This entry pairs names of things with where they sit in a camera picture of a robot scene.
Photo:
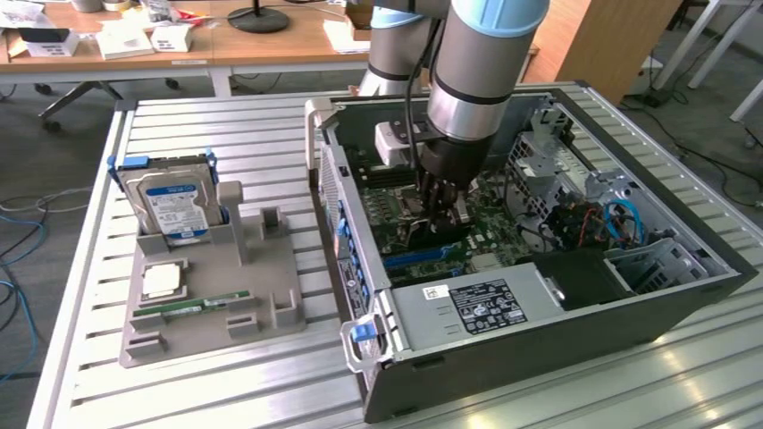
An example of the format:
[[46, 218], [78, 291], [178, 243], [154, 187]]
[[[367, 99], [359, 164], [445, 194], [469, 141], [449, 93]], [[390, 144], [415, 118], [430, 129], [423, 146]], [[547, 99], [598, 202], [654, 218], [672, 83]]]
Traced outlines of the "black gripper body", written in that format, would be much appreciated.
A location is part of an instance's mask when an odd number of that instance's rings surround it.
[[486, 162], [493, 137], [479, 140], [438, 138], [425, 143], [421, 152], [421, 180], [430, 186], [446, 182], [466, 188]]

